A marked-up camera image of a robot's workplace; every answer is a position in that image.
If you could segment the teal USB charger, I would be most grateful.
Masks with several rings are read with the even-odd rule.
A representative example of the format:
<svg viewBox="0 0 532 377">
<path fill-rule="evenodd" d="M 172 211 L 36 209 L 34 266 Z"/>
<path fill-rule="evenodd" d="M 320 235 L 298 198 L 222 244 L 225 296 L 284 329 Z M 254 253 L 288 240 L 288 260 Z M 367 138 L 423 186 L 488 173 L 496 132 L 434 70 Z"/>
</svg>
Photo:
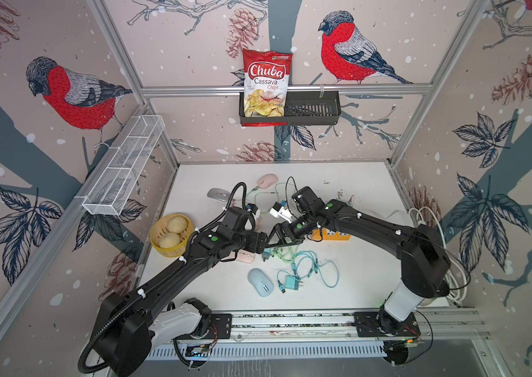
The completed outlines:
<svg viewBox="0 0 532 377">
<path fill-rule="evenodd" d="M 270 259 L 272 253 L 271 253 L 271 250 L 270 249 L 265 249 L 262 253 L 262 259 L 264 262 L 266 262 L 267 260 Z"/>
<path fill-rule="evenodd" d="M 301 286 L 301 280 L 297 276 L 286 276 L 283 282 L 279 282 L 280 291 L 297 291 Z"/>
</svg>

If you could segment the light blue wireless mouse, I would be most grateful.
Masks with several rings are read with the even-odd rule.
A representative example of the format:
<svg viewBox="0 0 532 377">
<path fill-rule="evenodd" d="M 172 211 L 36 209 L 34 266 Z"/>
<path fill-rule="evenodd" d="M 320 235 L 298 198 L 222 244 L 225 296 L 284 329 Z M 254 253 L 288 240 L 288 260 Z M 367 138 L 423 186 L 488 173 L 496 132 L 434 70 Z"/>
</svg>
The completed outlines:
<svg viewBox="0 0 532 377">
<path fill-rule="evenodd" d="M 274 284 L 260 269 L 252 269 L 247 275 L 247 280 L 262 298 L 274 292 Z"/>
</svg>

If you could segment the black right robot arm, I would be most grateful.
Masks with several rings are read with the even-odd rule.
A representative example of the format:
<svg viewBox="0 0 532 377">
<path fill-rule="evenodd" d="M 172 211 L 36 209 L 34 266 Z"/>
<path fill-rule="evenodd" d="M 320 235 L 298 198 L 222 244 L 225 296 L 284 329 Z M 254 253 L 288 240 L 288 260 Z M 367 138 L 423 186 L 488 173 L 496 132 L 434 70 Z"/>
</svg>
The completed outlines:
<svg viewBox="0 0 532 377">
<path fill-rule="evenodd" d="M 266 248 L 300 245 L 314 230 L 324 228 L 364 240 L 400 260 L 400 282 L 377 313 L 377 326 L 383 334 L 398 335 L 424 300 L 450 294 L 445 276 L 451 257 L 433 228 L 394 224 L 337 199 L 325 203 L 308 186 L 294 193 L 292 200 L 300 216 L 275 225 Z"/>
</svg>

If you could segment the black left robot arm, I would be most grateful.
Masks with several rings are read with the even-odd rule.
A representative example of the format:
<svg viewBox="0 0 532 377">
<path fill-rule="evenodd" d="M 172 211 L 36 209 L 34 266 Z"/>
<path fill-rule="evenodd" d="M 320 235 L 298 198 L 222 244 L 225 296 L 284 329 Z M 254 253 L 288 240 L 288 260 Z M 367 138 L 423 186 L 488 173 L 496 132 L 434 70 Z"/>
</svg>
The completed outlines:
<svg viewBox="0 0 532 377">
<path fill-rule="evenodd" d="M 187 300 L 161 330 L 152 329 L 158 316 L 189 284 L 220 262 L 233 262 L 239 251 L 261 254 L 267 234 L 256 230 L 256 204 L 242 200 L 236 207 L 228 201 L 213 221 L 195 230 L 181 257 L 146 284 L 126 295 L 110 294 L 101 304 L 93 331 L 78 361 L 82 374 L 109 368 L 118 376 L 129 376 L 157 346 L 166 340 L 209 328 L 209 307 L 200 300 Z"/>
</svg>

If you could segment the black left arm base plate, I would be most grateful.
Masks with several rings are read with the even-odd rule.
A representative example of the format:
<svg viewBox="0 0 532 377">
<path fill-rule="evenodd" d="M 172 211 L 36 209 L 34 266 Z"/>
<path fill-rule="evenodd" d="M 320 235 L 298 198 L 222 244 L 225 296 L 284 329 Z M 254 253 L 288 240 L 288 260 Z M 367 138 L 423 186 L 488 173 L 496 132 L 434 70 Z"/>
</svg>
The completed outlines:
<svg viewBox="0 0 532 377">
<path fill-rule="evenodd" d="M 178 341 L 214 341 L 231 338 L 232 315 L 215 313 L 209 317 L 209 322 L 202 319 L 198 328 L 191 334 L 178 336 Z"/>
</svg>

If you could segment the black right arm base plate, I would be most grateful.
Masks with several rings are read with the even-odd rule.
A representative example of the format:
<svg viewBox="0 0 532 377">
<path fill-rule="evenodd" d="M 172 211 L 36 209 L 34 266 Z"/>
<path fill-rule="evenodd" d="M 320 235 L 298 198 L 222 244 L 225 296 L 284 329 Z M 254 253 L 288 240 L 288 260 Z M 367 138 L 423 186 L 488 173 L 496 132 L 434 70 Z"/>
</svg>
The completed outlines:
<svg viewBox="0 0 532 377">
<path fill-rule="evenodd" d="M 401 337 L 408 339 L 421 336 L 414 314 L 399 321 L 383 309 L 355 312 L 352 325 L 356 328 L 359 338 Z"/>
</svg>

